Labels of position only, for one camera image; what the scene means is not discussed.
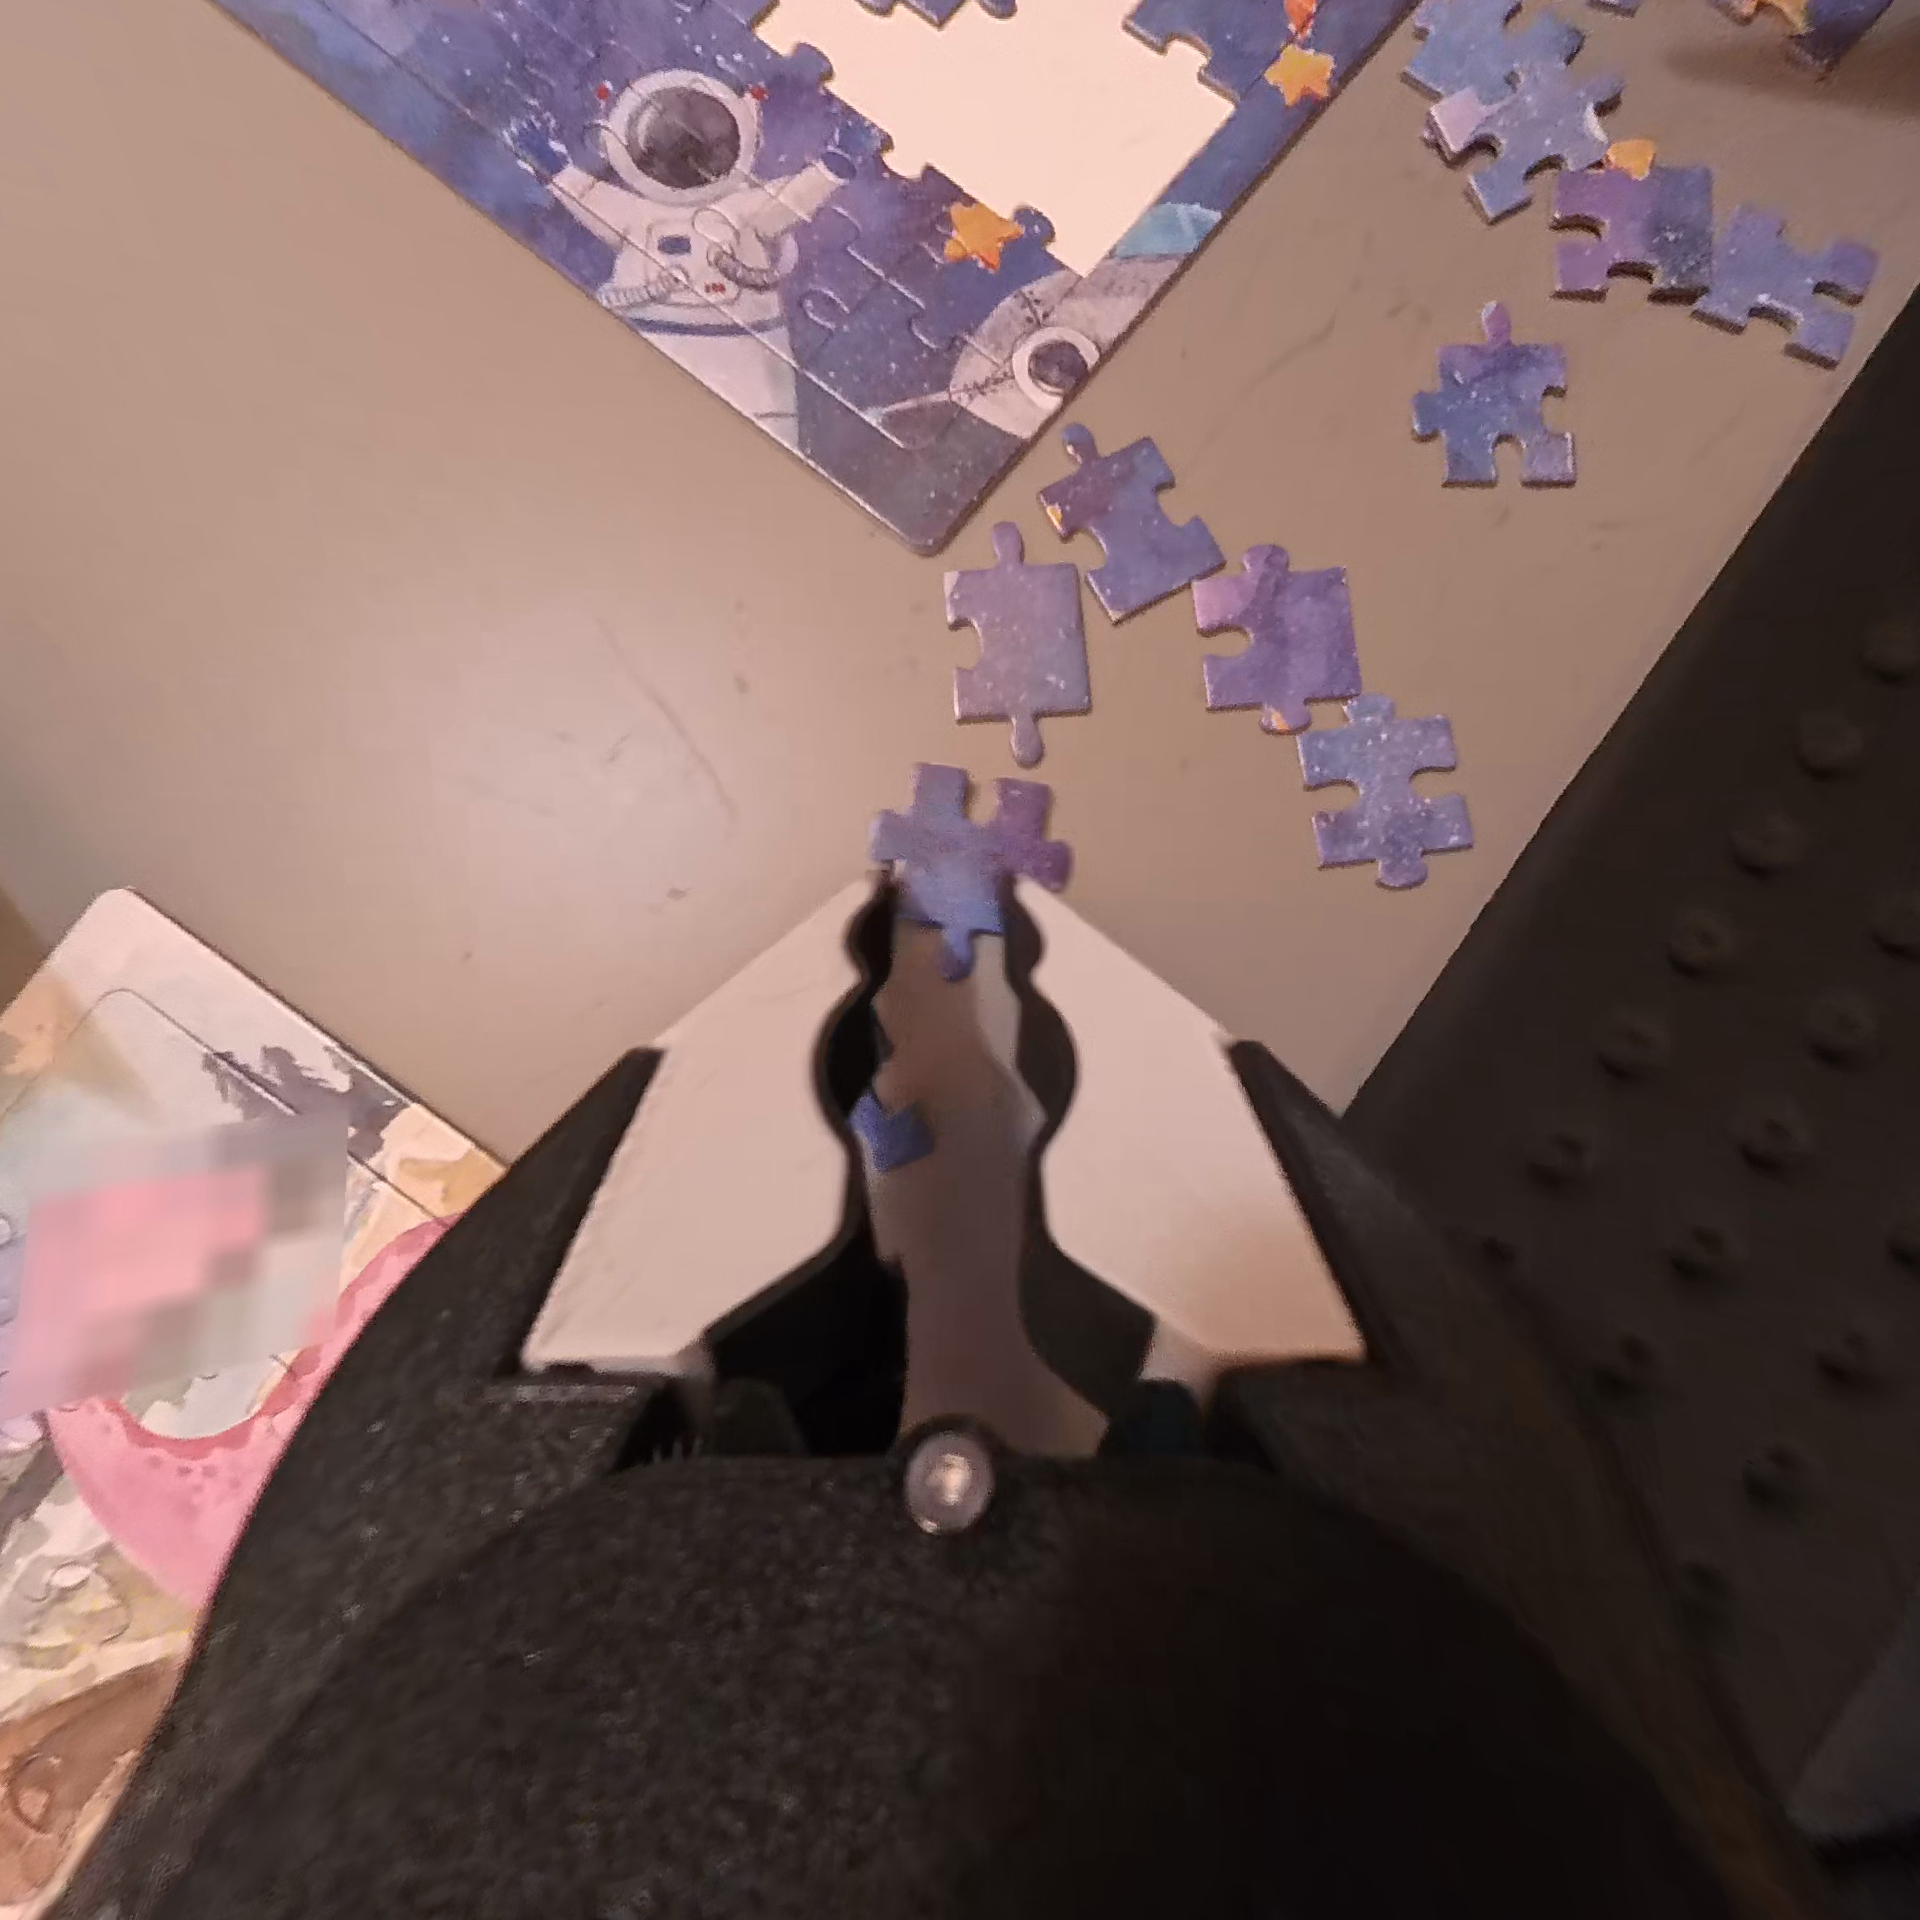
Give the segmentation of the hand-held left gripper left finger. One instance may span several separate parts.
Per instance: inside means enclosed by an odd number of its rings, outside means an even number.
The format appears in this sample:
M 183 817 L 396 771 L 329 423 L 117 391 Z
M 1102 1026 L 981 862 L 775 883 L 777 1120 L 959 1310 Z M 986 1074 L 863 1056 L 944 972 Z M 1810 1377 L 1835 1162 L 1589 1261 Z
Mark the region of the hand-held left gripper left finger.
M 896 893 L 863 873 L 643 1050 L 643 1091 L 521 1342 L 556 1380 L 657 1380 L 703 1423 L 775 1391 L 811 1454 L 901 1426 L 906 1284 L 852 1107 L 880 1065 Z

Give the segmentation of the puzzle pieces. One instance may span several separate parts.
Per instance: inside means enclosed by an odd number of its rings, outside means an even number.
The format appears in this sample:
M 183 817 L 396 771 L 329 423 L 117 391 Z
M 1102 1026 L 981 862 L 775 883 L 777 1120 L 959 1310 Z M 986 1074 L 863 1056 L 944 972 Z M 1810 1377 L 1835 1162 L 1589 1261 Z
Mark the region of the puzzle pieces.
M 1025 876 L 1346 1097 L 1916 280 L 1916 4 L 1842 82 L 1631 4 L 1387 4 L 1402 91 L 1307 137 L 1168 369 L 1064 430 L 1042 547 L 948 571 Z

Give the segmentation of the space puzzle board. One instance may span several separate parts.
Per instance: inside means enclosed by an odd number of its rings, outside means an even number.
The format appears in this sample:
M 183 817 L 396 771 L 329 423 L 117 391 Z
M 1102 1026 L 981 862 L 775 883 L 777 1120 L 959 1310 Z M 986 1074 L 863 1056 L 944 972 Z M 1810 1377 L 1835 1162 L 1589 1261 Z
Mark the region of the space puzzle board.
M 1413 4 L 220 11 L 932 554 Z

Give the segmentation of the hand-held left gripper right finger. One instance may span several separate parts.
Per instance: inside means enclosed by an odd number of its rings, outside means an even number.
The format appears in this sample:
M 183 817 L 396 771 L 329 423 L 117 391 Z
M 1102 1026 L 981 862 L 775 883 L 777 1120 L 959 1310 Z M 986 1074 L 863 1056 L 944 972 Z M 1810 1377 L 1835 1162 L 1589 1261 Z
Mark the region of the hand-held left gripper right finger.
M 1001 893 L 1013 1071 L 1034 1114 L 1016 1300 L 1107 1431 L 1205 1416 L 1262 1367 L 1361 1365 L 1359 1312 L 1262 1117 L 1242 1045 L 1034 879 Z

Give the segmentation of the purple blue jigsaw puzzle piece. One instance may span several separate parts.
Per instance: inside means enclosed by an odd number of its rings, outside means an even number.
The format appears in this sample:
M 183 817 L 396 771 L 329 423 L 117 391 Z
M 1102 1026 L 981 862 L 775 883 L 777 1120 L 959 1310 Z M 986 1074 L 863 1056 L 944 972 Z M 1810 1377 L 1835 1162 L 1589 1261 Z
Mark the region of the purple blue jigsaw puzzle piece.
M 1074 852 L 1047 831 L 1052 803 L 1047 782 L 997 777 L 992 816 L 977 819 L 963 767 L 917 762 L 907 805 L 874 816 L 867 852 L 892 870 L 900 914 L 937 931 L 948 982 L 972 975 L 979 935 L 1004 934 L 1001 896 L 1013 881 L 1066 890 Z

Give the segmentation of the colourful cartoon puzzle board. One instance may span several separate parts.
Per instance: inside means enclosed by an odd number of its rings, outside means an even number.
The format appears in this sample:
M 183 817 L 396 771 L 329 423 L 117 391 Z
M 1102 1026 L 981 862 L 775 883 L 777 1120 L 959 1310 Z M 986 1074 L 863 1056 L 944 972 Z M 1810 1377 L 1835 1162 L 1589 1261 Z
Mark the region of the colourful cartoon puzzle board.
M 3 1010 L 3 1331 L 36 1178 L 267 1115 L 341 1136 L 340 1301 L 275 1356 L 3 1416 L 3 1915 L 46 1915 L 128 1785 L 287 1439 L 373 1308 L 501 1164 L 128 887 Z

